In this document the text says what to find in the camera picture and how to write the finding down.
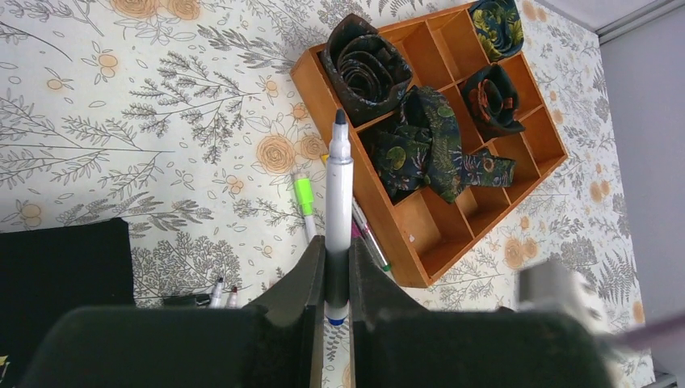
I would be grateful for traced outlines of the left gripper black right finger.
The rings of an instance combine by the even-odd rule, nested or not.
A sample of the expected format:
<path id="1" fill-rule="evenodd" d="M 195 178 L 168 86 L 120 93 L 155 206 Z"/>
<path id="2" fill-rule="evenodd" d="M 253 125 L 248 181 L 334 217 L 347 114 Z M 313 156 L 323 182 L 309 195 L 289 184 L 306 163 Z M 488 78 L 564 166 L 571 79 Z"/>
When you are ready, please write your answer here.
<path id="1" fill-rule="evenodd" d="M 590 333 L 562 312 L 428 310 L 349 250 L 353 387 L 610 387 Z"/>

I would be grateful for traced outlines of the white pen blue tip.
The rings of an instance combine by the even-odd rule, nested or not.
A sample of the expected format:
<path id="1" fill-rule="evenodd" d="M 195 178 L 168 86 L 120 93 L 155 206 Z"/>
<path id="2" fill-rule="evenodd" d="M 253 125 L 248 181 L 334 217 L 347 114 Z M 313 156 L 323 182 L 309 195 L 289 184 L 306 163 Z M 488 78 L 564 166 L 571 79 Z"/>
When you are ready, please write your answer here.
<path id="1" fill-rule="evenodd" d="M 348 316 L 354 160 L 345 112 L 336 111 L 326 160 L 325 316 L 340 326 Z"/>

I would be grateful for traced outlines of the green pen cap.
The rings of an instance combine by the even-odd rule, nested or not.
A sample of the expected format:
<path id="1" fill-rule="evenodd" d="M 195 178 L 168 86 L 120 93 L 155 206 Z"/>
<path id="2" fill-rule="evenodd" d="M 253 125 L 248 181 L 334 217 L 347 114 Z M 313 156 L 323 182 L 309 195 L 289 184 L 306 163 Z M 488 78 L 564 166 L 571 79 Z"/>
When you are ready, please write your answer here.
<path id="1" fill-rule="evenodd" d="M 309 178 L 296 177 L 294 179 L 294 190 L 297 204 L 304 216 L 313 216 L 313 190 Z"/>

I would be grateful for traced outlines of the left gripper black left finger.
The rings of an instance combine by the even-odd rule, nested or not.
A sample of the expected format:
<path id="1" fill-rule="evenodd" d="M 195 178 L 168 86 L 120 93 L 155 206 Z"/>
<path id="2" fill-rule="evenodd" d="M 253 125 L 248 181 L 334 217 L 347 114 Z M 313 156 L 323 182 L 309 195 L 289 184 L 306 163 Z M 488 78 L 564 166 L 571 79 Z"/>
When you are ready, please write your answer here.
<path id="1" fill-rule="evenodd" d="M 319 387 L 326 249 L 240 309 L 86 307 L 39 346 L 22 387 Z"/>

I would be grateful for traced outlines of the magenta pen cap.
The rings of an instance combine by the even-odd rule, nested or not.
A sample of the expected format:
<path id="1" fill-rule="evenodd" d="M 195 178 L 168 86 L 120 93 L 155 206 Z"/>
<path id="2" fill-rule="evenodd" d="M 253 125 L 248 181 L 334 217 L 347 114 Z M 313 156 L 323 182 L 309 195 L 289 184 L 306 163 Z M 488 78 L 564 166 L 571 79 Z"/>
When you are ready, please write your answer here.
<path id="1" fill-rule="evenodd" d="M 355 221 L 352 221 L 351 223 L 351 237 L 352 238 L 361 238 L 362 234 L 359 231 L 359 227 L 357 226 Z"/>

